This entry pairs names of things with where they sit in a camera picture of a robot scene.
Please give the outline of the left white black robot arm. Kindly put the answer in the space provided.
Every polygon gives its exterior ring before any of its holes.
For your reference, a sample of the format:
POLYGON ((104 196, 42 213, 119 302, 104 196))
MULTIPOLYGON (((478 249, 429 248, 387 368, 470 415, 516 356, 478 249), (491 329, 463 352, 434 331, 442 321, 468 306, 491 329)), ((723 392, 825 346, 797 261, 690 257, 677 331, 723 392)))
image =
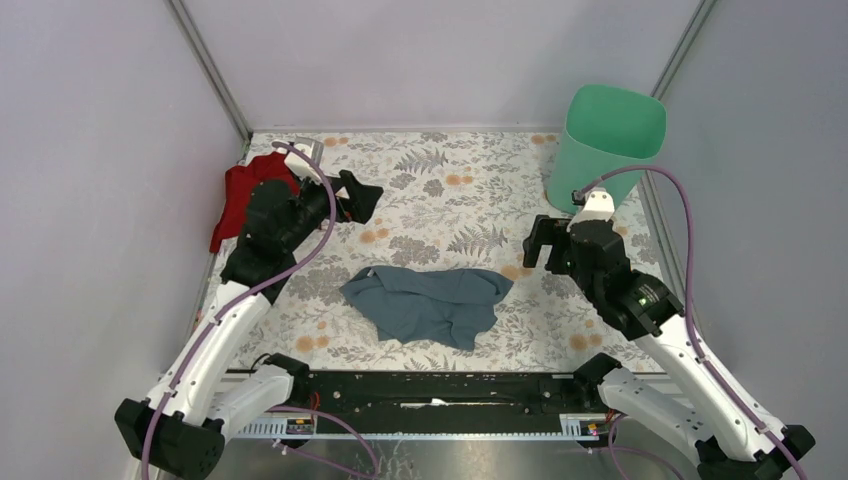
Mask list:
POLYGON ((159 382, 142 400, 125 399, 115 422, 130 454, 151 468, 182 479, 205 479, 226 443, 264 412, 280 404, 288 411, 315 405, 308 366, 272 354, 236 387, 217 387, 236 351, 274 304, 289 276, 316 257, 297 260, 295 250, 324 231, 324 247, 338 223, 367 223, 383 188, 360 183, 343 170, 325 180, 302 181, 293 193, 283 180, 253 188, 236 247, 200 325, 159 382))

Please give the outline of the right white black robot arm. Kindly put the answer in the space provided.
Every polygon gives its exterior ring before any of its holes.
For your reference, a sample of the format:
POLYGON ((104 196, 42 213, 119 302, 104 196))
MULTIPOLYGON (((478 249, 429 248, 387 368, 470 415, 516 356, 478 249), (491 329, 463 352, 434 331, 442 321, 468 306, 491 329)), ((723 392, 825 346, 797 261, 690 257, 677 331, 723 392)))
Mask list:
POLYGON ((536 217, 523 242, 524 265, 545 265, 567 275, 605 324, 648 354, 689 401, 684 406, 644 385, 607 354, 597 354, 575 373, 575 402, 597 412, 605 405, 638 421, 677 448, 702 479, 779 479, 792 461, 816 444, 802 425, 786 425, 737 383, 735 404, 712 375, 721 367, 686 329, 683 306, 657 277, 632 268, 623 238, 609 220, 573 222, 536 217))

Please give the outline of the green plastic trash bin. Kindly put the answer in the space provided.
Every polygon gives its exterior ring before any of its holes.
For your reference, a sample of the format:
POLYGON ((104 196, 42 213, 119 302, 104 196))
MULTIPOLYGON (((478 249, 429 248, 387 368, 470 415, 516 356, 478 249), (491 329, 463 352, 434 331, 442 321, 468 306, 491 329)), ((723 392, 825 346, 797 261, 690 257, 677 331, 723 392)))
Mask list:
POLYGON ((657 99, 602 84, 573 96, 546 195, 556 209, 574 213, 572 192, 631 165, 651 164, 667 131, 667 110, 657 99))

